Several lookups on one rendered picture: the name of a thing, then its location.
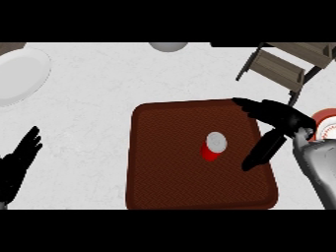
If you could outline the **brown woven tray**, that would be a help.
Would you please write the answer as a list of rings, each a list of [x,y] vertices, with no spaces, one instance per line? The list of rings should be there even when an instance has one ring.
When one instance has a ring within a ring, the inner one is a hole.
[[[201,156],[210,132],[226,149]],[[228,99],[139,105],[130,117],[126,206],[148,209],[269,209],[278,200],[271,167],[241,162],[260,139],[256,120]]]

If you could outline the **grey round bowl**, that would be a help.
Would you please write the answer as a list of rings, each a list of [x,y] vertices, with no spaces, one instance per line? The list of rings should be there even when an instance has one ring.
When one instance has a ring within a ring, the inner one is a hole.
[[[186,42],[151,42],[149,45],[160,52],[176,52],[188,45],[188,43]]]

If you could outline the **red can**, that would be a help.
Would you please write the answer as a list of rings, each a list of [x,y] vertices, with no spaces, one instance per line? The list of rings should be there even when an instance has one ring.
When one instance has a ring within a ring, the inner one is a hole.
[[[201,146],[201,156],[207,161],[213,161],[226,149],[226,140],[219,132],[210,132]]]

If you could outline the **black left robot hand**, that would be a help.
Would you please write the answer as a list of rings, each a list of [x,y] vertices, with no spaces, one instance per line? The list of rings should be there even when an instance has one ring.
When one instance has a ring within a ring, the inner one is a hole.
[[[12,203],[17,195],[28,168],[41,149],[40,128],[34,126],[14,151],[0,157],[0,202]]]

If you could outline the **wooden tiered basket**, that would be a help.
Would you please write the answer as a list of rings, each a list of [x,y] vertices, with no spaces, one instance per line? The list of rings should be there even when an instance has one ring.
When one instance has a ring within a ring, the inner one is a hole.
[[[288,90],[293,106],[305,84],[336,62],[336,42],[260,42],[235,80],[253,72]]]

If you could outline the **white oval plate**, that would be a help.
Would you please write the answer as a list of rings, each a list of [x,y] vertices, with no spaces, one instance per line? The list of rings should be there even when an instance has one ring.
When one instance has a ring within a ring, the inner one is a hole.
[[[38,49],[16,49],[0,56],[0,107],[23,100],[40,89],[50,59]]]

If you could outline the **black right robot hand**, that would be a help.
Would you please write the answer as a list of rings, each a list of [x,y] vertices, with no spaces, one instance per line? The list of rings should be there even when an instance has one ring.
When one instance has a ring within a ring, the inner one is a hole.
[[[241,107],[247,116],[269,124],[274,129],[265,133],[241,163],[241,169],[248,171],[254,166],[265,164],[282,146],[287,137],[293,137],[297,129],[305,130],[305,139],[315,133],[315,121],[291,106],[263,99],[254,101],[234,97],[232,102]]]

